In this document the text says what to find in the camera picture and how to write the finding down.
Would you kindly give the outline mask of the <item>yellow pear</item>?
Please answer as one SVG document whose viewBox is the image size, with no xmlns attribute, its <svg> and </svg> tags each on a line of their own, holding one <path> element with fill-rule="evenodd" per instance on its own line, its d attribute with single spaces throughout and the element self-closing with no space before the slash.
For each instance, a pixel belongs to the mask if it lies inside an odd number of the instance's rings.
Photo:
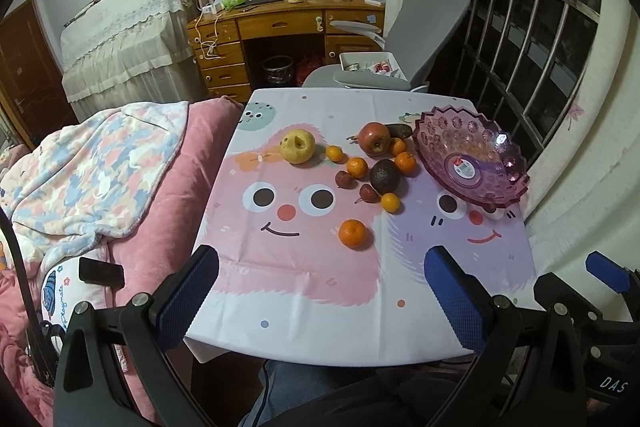
<svg viewBox="0 0 640 427">
<path fill-rule="evenodd" d="M 316 140 L 307 130 L 293 129 L 282 136 L 279 150 L 283 159 L 289 164 L 302 165 L 314 156 Z"/>
</svg>

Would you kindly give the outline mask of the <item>metal window bars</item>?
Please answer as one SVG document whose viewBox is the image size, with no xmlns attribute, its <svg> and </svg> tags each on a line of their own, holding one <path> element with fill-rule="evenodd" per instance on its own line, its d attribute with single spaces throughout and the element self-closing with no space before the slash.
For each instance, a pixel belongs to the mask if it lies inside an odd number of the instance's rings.
<svg viewBox="0 0 640 427">
<path fill-rule="evenodd" d="M 472 0 L 452 91 L 534 161 L 570 109 L 601 0 Z"/>
</svg>

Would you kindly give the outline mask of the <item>red lychee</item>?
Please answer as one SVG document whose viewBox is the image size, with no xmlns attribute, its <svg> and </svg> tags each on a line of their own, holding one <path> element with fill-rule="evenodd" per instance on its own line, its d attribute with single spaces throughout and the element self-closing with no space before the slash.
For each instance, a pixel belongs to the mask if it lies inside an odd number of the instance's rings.
<svg viewBox="0 0 640 427">
<path fill-rule="evenodd" d="M 345 190 L 352 188 L 356 183 L 355 178 L 344 170 L 337 171 L 334 181 L 339 188 L 344 188 Z"/>
<path fill-rule="evenodd" d="M 360 185 L 359 198 L 368 204 L 377 204 L 381 200 L 380 194 L 378 194 L 378 192 L 367 183 Z"/>
</svg>

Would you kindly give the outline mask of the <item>grey office chair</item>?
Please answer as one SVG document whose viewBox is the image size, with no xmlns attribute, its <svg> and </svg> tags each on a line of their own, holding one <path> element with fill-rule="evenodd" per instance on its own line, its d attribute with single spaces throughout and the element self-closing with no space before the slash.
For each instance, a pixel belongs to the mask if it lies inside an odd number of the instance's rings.
<svg viewBox="0 0 640 427">
<path fill-rule="evenodd" d="M 394 91 L 426 89 L 437 55 L 458 29 L 471 0 L 404 0 L 392 27 L 381 36 L 371 24 L 334 20 L 331 26 L 376 43 L 394 54 L 407 80 L 372 72 L 345 72 L 341 64 L 322 66 L 305 80 L 305 88 L 352 88 Z"/>
</svg>

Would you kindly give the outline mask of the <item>dark overripe banana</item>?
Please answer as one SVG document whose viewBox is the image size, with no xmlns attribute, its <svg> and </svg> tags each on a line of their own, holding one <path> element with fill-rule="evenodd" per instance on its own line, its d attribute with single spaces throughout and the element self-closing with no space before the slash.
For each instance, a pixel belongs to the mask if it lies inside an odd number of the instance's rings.
<svg viewBox="0 0 640 427">
<path fill-rule="evenodd" d="M 386 129 L 392 138 L 408 139 L 413 134 L 408 124 L 386 124 Z"/>
</svg>

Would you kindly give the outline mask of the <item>small orange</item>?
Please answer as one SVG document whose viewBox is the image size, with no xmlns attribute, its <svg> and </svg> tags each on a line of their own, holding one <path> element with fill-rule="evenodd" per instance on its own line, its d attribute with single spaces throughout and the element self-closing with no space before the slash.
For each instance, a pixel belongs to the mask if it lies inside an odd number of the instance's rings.
<svg viewBox="0 0 640 427">
<path fill-rule="evenodd" d="M 335 162 L 335 164 L 339 164 L 344 159 L 344 152 L 339 146 L 329 145 L 326 147 L 326 158 Z"/>
<path fill-rule="evenodd" d="M 395 213 L 401 207 L 401 200 L 395 193 L 386 193 L 381 197 L 381 206 L 388 213 Z"/>
<path fill-rule="evenodd" d="M 388 153 L 392 156 L 397 156 L 404 153 L 407 150 L 407 142 L 401 138 L 393 138 L 390 140 L 390 148 Z"/>
</svg>

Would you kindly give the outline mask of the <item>red apple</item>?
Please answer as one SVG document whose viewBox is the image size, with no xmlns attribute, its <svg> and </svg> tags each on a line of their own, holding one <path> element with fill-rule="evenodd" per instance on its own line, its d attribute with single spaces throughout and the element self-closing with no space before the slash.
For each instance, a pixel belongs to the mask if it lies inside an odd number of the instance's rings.
<svg viewBox="0 0 640 427">
<path fill-rule="evenodd" d="M 390 130 L 385 124 L 369 122 L 365 124 L 357 135 L 357 143 L 361 150 L 369 156 L 380 156 L 390 147 Z"/>
</svg>

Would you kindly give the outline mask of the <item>wooden desk with drawers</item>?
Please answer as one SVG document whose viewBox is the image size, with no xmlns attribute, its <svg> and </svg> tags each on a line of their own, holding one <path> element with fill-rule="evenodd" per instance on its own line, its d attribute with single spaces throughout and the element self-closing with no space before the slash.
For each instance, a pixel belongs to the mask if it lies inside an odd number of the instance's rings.
<svg viewBox="0 0 640 427">
<path fill-rule="evenodd" d="M 378 49 L 333 27 L 337 20 L 382 28 L 384 9 L 364 0 L 281 0 L 200 15 L 186 32 L 208 94 L 245 103 L 257 89 L 301 86 L 343 52 Z"/>
</svg>

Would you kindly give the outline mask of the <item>pastel patterned blanket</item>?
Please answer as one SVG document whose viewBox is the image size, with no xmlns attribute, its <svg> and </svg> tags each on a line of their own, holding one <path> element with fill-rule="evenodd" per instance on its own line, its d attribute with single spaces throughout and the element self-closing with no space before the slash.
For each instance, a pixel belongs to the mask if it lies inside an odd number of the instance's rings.
<svg viewBox="0 0 640 427">
<path fill-rule="evenodd" d="M 186 132 L 186 102 L 132 103 L 64 127 L 1 178 L 28 274 L 137 228 Z"/>
</svg>

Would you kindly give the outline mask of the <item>pink quilt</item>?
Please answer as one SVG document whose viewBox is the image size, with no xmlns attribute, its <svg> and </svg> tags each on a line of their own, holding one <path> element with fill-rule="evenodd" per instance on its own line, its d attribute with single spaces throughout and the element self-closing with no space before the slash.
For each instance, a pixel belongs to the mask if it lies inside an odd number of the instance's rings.
<svg viewBox="0 0 640 427">
<path fill-rule="evenodd" d="M 189 106 L 180 152 L 168 168 L 134 234 L 111 241 L 108 251 L 122 265 L 125 286 L 119 305 L 139 291 L 155 291 L 177 271 L 194 244 L 208 194 L 236 124 L 241 105 L 211 98 Z M 26 324 L 17 278 L 1 273 L 1 368 L 38 426 L 53 423 L 53 390 L 38 381 L 26 355 Z"/>
</svg>

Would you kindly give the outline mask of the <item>white lace covered furniture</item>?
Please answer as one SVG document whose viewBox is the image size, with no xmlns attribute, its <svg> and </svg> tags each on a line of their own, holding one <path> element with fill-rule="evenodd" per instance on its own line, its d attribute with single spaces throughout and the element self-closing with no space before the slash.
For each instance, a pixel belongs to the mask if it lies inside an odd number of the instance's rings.
<svg viewBox="0 0 640 427">
<path fill-rule="evenodd" d="M 61 34 L 62 86 L 76 118 L 132 102 L 197 102 L 207 91 L 186 25 L 193 0 L 101 0 Z"/>
</svg>

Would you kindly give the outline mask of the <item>large orange tangerine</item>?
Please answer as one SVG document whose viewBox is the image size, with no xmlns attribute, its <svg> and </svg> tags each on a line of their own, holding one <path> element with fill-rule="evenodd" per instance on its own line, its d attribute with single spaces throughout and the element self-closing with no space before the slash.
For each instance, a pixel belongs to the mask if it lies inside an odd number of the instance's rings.
<svg viewBox="0 0 640 427">
<path fill-rule="evenodd" d="M 360 249 L 369 239 L 368 228 L 359 220 L 345 220 L 337 233 L 340 242 L 349 249 Z"/>
</svg>

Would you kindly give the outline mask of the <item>dark avocado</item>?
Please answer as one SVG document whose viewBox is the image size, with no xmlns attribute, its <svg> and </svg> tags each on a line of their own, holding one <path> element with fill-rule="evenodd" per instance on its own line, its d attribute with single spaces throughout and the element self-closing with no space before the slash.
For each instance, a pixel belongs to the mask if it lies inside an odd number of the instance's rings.
<svg viewBox="0 0 640 427">
<path fill-rule="evenodd" d="M 380 195 L 396 191 L 400 178 L 401 173 L 398 167 L 388 158 L 377 161 L 369 172 L 370 184 Z"/>
</svg>

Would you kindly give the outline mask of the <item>white floral curtain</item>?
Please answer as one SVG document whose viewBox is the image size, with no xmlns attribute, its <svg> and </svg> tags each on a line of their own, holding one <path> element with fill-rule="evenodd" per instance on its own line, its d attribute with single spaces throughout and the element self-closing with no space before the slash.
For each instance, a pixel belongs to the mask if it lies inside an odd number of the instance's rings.
<svg viewBox="0 0 640 427">
<path fill-rule="evenodd" d="M 522 208 L 537 272 L 628 319 L 622 296 L 585 267 L 593 251 L 639 265 L 639 17 L 628 0 L 601 1 L 578 91 L 529 176 Z"/>
</svg>

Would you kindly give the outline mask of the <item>brown wooden door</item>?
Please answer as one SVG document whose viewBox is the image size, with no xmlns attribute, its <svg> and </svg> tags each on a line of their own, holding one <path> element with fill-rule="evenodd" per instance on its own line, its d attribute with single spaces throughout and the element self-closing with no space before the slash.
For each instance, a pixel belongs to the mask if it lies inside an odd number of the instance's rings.
<svg viewBox="0 0 640 427">
<path fill-rule="evenodd" d="M 77 122 L 34 0 L 24 1 L 2 18 L 1 92 L 24 138 L 34 145 Z"/>
</svg>

